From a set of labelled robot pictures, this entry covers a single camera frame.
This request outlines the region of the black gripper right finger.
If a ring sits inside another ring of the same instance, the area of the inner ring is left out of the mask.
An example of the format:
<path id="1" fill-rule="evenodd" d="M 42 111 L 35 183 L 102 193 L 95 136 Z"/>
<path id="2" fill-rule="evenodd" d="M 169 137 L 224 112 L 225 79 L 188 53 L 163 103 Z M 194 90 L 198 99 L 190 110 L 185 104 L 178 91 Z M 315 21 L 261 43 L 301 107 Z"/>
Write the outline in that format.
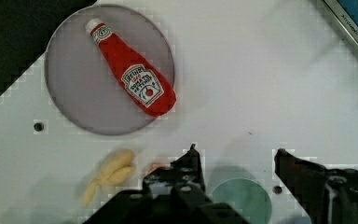
<path id="1" fill-rule="evenodd" d="M 358 224 L 358 170 L 328 169 L 283 148 L 274 156 L 275 174 L 312 224 Z"/>

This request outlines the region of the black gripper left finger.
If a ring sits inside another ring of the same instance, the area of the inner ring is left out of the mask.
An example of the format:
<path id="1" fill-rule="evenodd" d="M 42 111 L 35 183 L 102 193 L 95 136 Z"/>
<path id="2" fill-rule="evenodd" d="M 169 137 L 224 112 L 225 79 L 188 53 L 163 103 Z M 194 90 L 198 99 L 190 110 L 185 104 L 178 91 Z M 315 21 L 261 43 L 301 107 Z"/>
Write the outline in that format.
<path id="1" fill-rule="evenodd" d="M 144 177 L 140 189 L 117 193 L 83 224 L 250 224 L 207 196 L 200 154 L 185 155 Z"/>

